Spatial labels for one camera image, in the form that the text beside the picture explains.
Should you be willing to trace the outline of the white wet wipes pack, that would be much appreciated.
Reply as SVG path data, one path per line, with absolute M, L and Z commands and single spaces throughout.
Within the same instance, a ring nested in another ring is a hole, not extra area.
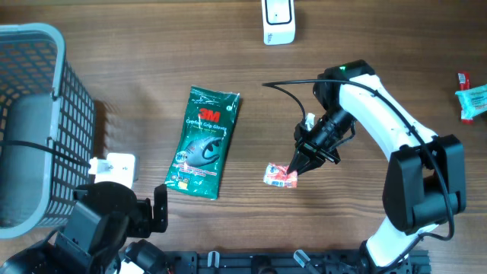
M 486 90 L 486 85 L 483 85 L 455 93 L 462 108 L 462 119 L 473 119 L 486 111 Z

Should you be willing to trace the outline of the pink tissue packet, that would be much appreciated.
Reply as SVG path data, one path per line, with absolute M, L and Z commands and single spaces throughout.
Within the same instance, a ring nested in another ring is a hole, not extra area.
M 263 176 L 263 182 L 270 186 L 296 188 L 298 172 L 287 173 L 288 166 L 269 163 Z

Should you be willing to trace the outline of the green 3M gloves packet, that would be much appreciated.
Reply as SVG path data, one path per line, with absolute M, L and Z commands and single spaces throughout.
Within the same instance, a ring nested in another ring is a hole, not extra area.
M 182 132 L 164 183 L 172 190 L 217 199 L 240 95 L 192 86 Z

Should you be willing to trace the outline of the red Nescafe stick sachet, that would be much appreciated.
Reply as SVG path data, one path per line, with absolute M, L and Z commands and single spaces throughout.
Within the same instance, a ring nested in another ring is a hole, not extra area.
M 459 89 L 461 91 L 465 91 L 470 89 L 470 82 L 469 82 L 469 73 L 466 71 L 460 71 L 457 73 L 458 77 L 458 82 L 459 82 Z M 463 124 L 473 124 L 473 118 L 468 118 L 466 116 L 466 112 L 463 109 L 463 105 L 461 104 L 461 112 L 460 112 L 460 118 Z

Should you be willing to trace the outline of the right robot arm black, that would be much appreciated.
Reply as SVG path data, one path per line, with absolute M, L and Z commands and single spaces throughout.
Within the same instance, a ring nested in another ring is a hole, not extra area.
M 401 107 L 364 60 L 328 68 L 311 80 L 326 111 L 312 128 L 296 126 L 289 172 L 303 174 L 326 161 L 339 163 L 339 146 L 360 123 L 388 161 L 382 194 L 386 218 L 364 241 L 353 263 L 331 259 L 332 267 L 356 273 L 418 272 L 410 253 L 426 237 L 450 240 L 454 216 L 466 208 L 464 150 L 455 135 L 439 136 Z

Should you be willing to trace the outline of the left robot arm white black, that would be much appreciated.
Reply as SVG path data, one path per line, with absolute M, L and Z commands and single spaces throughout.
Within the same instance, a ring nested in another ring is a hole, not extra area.
M 168 226 L 167 186 L 153 199 L 138 199 L 120 183 L 102 182 L 75 189 L 75 207 L 66 225 L 9 258 L 2 273 L 104 273 L 120 270 L 119 250 L 129 237 L 146 239 Z

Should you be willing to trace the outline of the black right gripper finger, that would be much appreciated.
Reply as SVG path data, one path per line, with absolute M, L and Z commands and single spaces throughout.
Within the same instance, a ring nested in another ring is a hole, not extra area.
M 298 175 L 306 173 L 310 170 L 317 169 L 321 167 L 326 162 L 325 158 L 321 157 L 308 157 L 304 154 L 299 154 L 298 159 Z
M 287 173 L 297 172 L 298 175 L 309 171 L 310 164 L 310 149 L 304 146 L 297 147 L 295 149 L 293 158 L 288 165 Z

